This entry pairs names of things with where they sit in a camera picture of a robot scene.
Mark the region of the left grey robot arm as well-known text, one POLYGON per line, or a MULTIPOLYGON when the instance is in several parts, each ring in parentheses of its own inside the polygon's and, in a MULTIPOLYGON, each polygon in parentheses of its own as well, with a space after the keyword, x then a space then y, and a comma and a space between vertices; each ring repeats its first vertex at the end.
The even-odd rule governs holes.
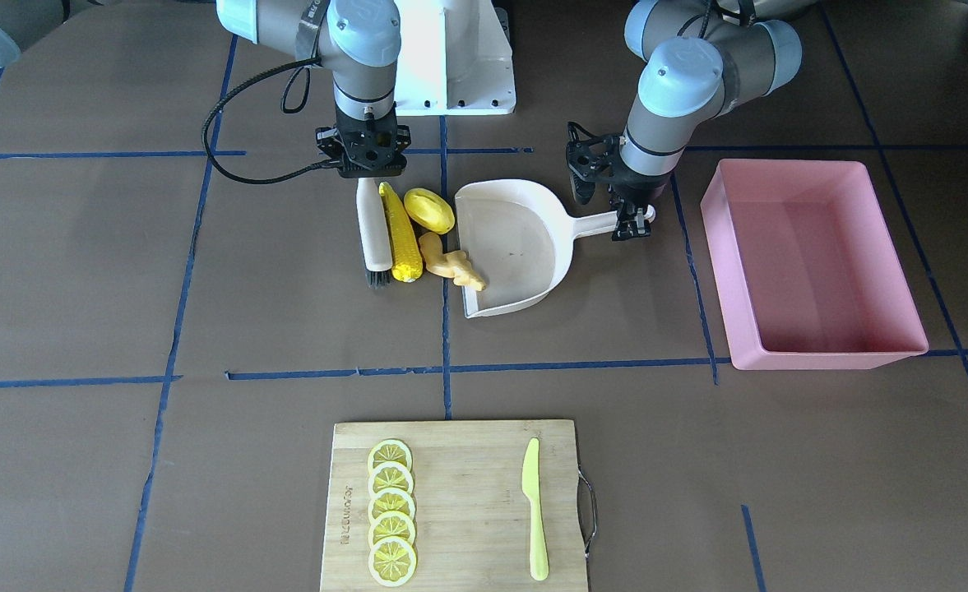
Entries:
POLYGON ((809 1, 638 1, 623 37, 644 60, 637 94, 619 132, 567 124, 574 198, 607 188, 604 231, 613 241, 651 234, 655 202, 699 124, 793 80, 803 46, 790 19, 809 1))

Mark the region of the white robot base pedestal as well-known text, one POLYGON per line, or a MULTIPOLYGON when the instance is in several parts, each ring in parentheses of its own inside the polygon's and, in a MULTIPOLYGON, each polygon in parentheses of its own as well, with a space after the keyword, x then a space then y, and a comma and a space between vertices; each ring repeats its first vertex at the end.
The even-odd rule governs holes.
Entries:
POLYGON ((398 1, 400 117, 505 116, 517 104, 512 46, 491 1, 398 1))

